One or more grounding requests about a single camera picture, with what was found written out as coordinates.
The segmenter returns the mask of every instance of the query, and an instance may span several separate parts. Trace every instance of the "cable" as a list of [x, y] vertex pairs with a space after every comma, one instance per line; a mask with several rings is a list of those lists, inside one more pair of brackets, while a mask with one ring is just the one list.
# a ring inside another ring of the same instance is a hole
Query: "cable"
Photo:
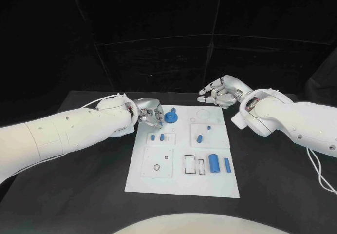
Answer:
[[[312, 160], [312, 158], [310, 158], [309, 151], [310, 151], [310, 153], [313, 154], [313, 157], [315, 157], [315, 160], [316, 160], [316, 163], [318, 163], [318, 169], [316, 169], [316, 166], [315, 166], [315, 164], [313, 164], [313, 160]], [[320, 162], [319, 162], [319, 159], [318, 159], [318, 157], [316, 157], [316, 155], [315, 155], [312, 149], [308, 149], [308, 148], [306, 148], [306, 153], [308, 153], [308, 158], [309, 158], [310, 163], [312, 163], [312, 165], [313, 165], [315, 171], [316, 171], [316, 173], [318, 173], [319, 185], [320, 185], [320, 187], [322, 187], [326, 191], [335, 193], [335, 195], [337, 195], [337, 191], [333, 190], [333, 188], [331, 187], [329, 183], [326, 182], [325, 178], [323, 178], [322, 175], [320, 175]], [[325, 182], [325, 184], [328, 185], [329, 189], [322, 185], [320, 180], [323, 180], [323, 182]]]
[[[91, 101], [90, 103], [87, 103], [86, 105], [83, 105], [80, 108], [86, 107], [87, 105], [90, 105], [90, 104], [94, 103], [96, 101], [104, 100], [104, 99], [107, 99], [107, 98], [110, 98], [110, 97], [115, 97], [115, 96], [119, 96], [119, 97], [125, 97], [125, 98], [126, 98], [126, 95], [125, 95], [125, 94], [122, 94], [122, 95], [120, 95], [120, 94], [109, 95], [109, 96], [106, 96], [106, 97], [102, 97], [102, 98], [96, 99], [94, 101]], [[35, 166], [37, 164], [40, 164], [40, 163], [43, 163], [43, 162], [47, 162], [47, 161], [50, 161], [50, 160], [53, 160], [53, 159], [55, 159], [55, 158], [64, 156], [66, 154], [67, 154], [67, 153], [64, 153], [64, 154], [61, 154], [61, 155], [58, 155], [58, 156], [54, 156], [54, 157], [51, 157], [51, 158], [48, 158], [48, 159], [45, 159], [45, 160], [43, 160], [43, 161], [40, 161], [40, 162], [31, 164], [30, 166], [24, 167], [21, 170], [18, 170], [11, 176], [14, 176], [15, 174], [18, 174], [19, 172], [22, 172], [25, 169], [28, 169], [30, 167]]]

